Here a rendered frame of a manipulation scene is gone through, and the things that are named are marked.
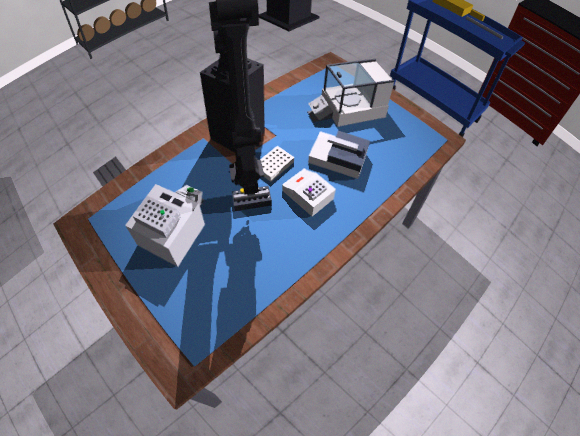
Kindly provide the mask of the blue bench mat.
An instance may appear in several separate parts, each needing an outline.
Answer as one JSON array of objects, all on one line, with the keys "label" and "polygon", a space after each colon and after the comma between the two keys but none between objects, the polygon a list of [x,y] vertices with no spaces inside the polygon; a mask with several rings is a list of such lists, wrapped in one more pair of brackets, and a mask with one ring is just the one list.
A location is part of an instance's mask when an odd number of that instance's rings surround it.
[{"label": "blue bench mat", "polygon": [[[265,128],[276,137],[257,148],[260,160],[276,146],[294,163],[269,186],[272,206],[235,211],[229,164],[201,139],[89,218],[141,300],[195,367],[226,342],[368,218],[446,141],[389,101],[385,118],[337,127],[313,122],[307,111],[321,96],[322,70],[264,101]],[[308,163],[319,132],[370,140],[359,178]],[[302,169],[336,188],[314,216],[282,191]],[[157,184],[203,192],[204,227],[179,266],[138,246],[126,223]]]}]

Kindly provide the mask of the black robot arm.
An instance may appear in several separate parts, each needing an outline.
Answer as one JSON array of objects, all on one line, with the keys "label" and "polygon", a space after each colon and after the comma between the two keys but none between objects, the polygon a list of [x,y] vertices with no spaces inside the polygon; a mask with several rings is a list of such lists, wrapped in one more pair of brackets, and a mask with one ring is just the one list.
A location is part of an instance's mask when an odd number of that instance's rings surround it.
[{"label": "black robot arm", "polygon": [[209,10],[214,43],[216,41],[215,52],[221,53],[219,64],[211,68],[223,79],[229,79],[231,150],[237,151],[237,180],[243,184],[244,195],[251,196],[259,193],[260,174],[255,147],[261,142],[261,130],[256,127],[250,108],[248,68],[252,64],[247,59],[247,34],[249,26],[259,25],[258,0],[216,0],[209,2]]}]

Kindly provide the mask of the white tube rack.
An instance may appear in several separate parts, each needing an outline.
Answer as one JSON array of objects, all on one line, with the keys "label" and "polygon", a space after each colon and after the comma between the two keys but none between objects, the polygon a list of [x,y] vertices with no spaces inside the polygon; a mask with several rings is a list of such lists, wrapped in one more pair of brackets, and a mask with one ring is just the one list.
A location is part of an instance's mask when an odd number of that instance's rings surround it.
[{"label": "white tube rack", "polygon": [[275,147],[260,160],[263,165],[264,177],[270,182],[294,163],[294,157],[280,147]]}]

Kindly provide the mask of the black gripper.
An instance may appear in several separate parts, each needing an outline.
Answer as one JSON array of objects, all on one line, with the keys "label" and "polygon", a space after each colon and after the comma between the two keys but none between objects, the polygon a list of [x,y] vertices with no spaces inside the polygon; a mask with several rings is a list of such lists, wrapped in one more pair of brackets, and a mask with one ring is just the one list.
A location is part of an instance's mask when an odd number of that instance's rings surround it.
[{"label": "black gripper", "polygon": [[[258,165],[259,165],[259,174],[260,177],[264,178],[264,170],[263,170],[263,165],[262,165],[262,161],[258,160]],[[236,174],[236,167],[235,164],[230,164],[230,174],[231,174],[231,181],[232,183],[235,183],[235,185],[240,185],[241,187],[243,187],[243,184],[240,180],[237,180],[237,174]]]}]

